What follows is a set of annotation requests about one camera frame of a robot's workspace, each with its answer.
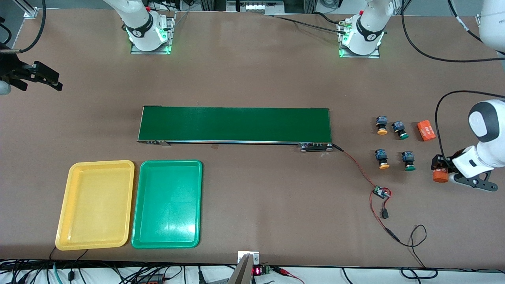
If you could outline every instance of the orange cylinder held by gripper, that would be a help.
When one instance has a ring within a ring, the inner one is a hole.
[[[429,141],[437,138],[435,132],[433,132],[433,128],[431,128],[431,123],[429,120],[423,120],[417,124],[417,128],[419,129],[419,133],[421,133],[421,137],[423,141]]]
[[[434,182],[448,182],[449,181],[449,172],[447,172],[446,168],[436,168],[433,170],[433,181]]]

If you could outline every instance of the plastic tray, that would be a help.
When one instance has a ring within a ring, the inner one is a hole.
[[[131,244],[136,249],[194,248],[200,239],[202,164],[145,161],[140,167]]]
[[[56,234],[62,251],[116,248],[128,240],[134,165],[77,163],[70,168]]]

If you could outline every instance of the green tray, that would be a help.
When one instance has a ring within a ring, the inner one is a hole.
[[[198,245],[202,168],[198,160],[145,161],[141,165],[131,238],[134,248]]]
[[[137,141],[331,144],[330,112],[322,108],[144,106]]]

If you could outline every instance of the brown table surface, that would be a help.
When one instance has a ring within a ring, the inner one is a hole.
[[[319,16],[298,20],[330,27]],[[466,19],[476,29],[472,19]],[[27,20],[17,47],[35,37]],[[500,62],[430,60],[407,43],[399,17],[387,26],[380,60],[341,59],[333,33],[246,13],[190,13],[177,27],[173,54],[129,54],[112,10],[49,10],[44,34],[20,58],[57,70],[56,92],[29,84],[0,98],[0,257],[47,258],[69,168],[76,162],[198,159],[204,164],[200,244],[186,250],[136,250],[129,242],[90,250],[84,259],[234,263],[237,251],[260,251],[284,265],[418,266],[370,212],[371,186],[345,154],[300,153],[294,146],[174,145],[136,142],[143,105],[324,107],[334,142],[389,187],[384,223],[404,242],[416,224],[427,240],[416,249],[430,267],[505,268],[505,175],[495,193],[431,179],[437,141],[421,142],[416,123],[433,124],[437,100],[457,89],[501,92]],[[450,17],[408,17],[412,39],[426,52],[454,59],[495,56]],[[449,97],[440,113],[448,154],[477,140],[468,111],[479,100]],[[375,134],[375,118],[402,120],[411,138]],[[384,148],[391,167],[373,155]],[[400,153],[416,155],[403,171]],[[374,198],[376,210],[380,199]],[[422,234],[416,234],[416,240]],[[55,252],[76,258],[82,251]]]

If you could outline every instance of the yellow tray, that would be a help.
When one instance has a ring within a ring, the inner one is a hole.
[[[70,168],[56,234],[62,251],[116,248],[128,240],[134,165],[77,163]]]

